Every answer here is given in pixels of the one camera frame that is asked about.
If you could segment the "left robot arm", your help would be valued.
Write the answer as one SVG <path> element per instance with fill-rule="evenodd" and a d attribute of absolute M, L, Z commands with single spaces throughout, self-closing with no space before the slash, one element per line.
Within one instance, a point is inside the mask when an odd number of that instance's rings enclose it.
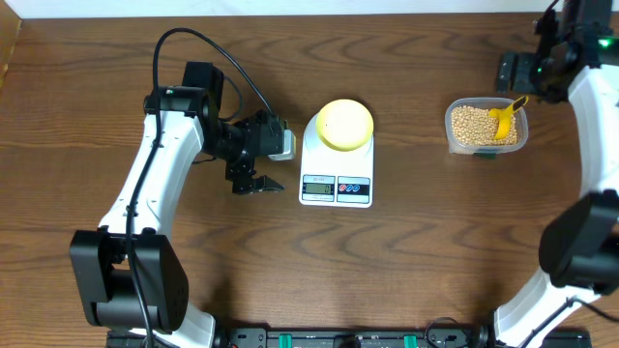
<path fill-rule="evenodd" d="M 178 86 L 144 100 L 144 133 L 128 178 L 94 231 L 78 230 L 70 258 L 87 322 L 125 347 L 223 347 L 215 318 L 189 300 L 189 281 L 171 245 L 174 216 L 200 153 L 226 163 L 235 194 L 281 191 L 257 177 L 254 161 L 291 160 L 296 137 L 271 112 L 229 124 L 219 116 L 224 75 L 189 62 Z"/>

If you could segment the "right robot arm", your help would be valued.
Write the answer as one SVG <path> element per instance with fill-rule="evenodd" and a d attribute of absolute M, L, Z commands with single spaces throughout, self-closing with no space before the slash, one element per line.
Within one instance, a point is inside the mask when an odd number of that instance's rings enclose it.
<path fill-rule="evenodd" d="M 618 39 L 611 0 L 566 1 L 535 23 L 535 52 L 506 52 L 495 89 L 569 103 L 581 159 L 580 198 L 545 229 L 539 268 L 493 312 L 488 347 L 539 347 L 580 307 L 618 287 Z"/>

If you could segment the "yellow plastic scoop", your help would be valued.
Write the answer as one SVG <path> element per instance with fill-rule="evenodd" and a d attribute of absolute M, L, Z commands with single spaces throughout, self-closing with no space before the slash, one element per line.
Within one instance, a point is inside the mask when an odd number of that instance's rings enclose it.
<path fill-rule="evenodd" d="M 529 101 L 528 96 L 522 96 L 505 108 L 492 108 L 488 115 L 498 121 L 495 140 L 504 139 L 510 132 L 512 117 Z"/>

